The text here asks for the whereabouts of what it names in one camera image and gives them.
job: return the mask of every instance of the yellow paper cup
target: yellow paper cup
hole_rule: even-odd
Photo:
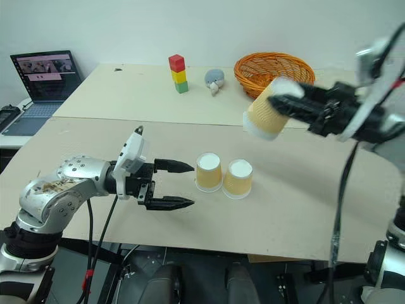
[[[231,161],[223,180],[222,191],[233,200],[245,198],[252,189],[253,168],[245,160]]]
[[[196,165],[196,186],[202,192],[215,192],[222,186],[220,157],[212,152],[200,155]]]

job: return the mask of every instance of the toy block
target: toy block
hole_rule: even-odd
[[[173,55],[169,57],[169,65],[170,65],[170,70],[173,72],[181,72],[185,70],[185,63],[184,63],[184,58],[183,56],[180,55]]]
[[[171,71],[171,77],[177,84],[181,84],[182,82],[187,81],[187,79],[185,78],[185,71],[181,71],[178,73]]]
[[[181,84],[177,84],[175,82],[175,86],[176,86],[176,90],[177,92],[181,93],[185,93],[189,90],[189,84],[187,83],[187,81],[182,82]]]

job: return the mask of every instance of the white table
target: white table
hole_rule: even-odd
[[[48,174],[74,155],[114,160],[130,133],[142,124],[144,137],[151,143],[149,161],[171,158],[194,164],[200,153],[214,151],[225,169],[230,160],[245,158],[254,168],[252,192],[245,199],[232,201],[221,191],[198,191],[193,172],[160,172],[154,178],[157,197],[183,196],[196,203],[173,212],[149,212],[133,198],[120,201],[105,240],[328,258],[337,189],[351,141],[341,143],[334,137],[314,136],[303,129],[303,124],[293,121],[276,141],[250,136],[240,126],[240,115],[250,101],[233,83],[231,69],[225,73],[228,88],[235,86],[235,90],[224,89],[212,98],[208,89],[197,88],[206,68],[189,68],[190,92],[179,95],[166,67],[126,65],[123,71],[112,72],[113,67],[118,66],[97,68],[0,175],[1,227],[14,219],[19,193],[30,180]],[[145,77],[137,76],[139,69]],[[161,86],[148,84],[150,71],[155,74],[155,84]],[[326,86],[333,84],[334,77],[341,77],[338,73],[331,75],[322,80]],[[225,96],[233,96],[233,102]],[[339,260],[367,261],[375,241],[384,239],[400,189],[401,177],[392,164],[367,151],[358,153],[345,196]],[[112,199],[92,199],[96,239]],[[87,239],[87,217],[82,207],[64,236]]]
[[[26,105],[31,101],[31,98],[25,98],[21,103],[17,105],[17,107],[20,108],[22,111],[23,106]],[[22,146],[24,146],[32,136],[4,136],[2,133],[0,133],[0,149],[20,149]]]

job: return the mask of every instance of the floor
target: floor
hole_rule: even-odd
[[[124,248],[130,249],[131,247],[132,245],[125,245]],[[46,303],[76,303],[81,294],[86,262],[87,258],[83,255],[65,249],[59,251],[53,262],[56,273],[51,294]],[[309,261],[249,263],[246,257],[241,259],[239,255],[213,255],[207,251],[176,252],[174,249],[169,249],[165,255],[165,248],[140,246],[128,259],[132,275],[122,280],[118,303],[137,303],[147,281],[163,263],[175,263],[182,266],[185,281],[185,304],[226,303],[227,291],[224,275],[225,269],[232,262],[240,262],[246,266],[258,290],[261,303],[284,303],[278,292],[276,280],[276,276],[284,272],[293,275],[300,304],[314,304],[323,288],[322,284],[310,284],[304,280],[303,273],[311,270]],[[89,303],[97,303],[108,266],[104,262],[98,263]],[[336,282],[335,294],[339,300],[338,303],[361,303],[353,296],[356,293],[356,286],[361,281],[362,278],[359,277]]]

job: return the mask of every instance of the orange basket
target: orange basket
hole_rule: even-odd
[[[256,99],[278,76],[314,84],[312,68],[303,60],[283,53],[253,53],[244,56],[234,67],[237,80],[247,95]]]

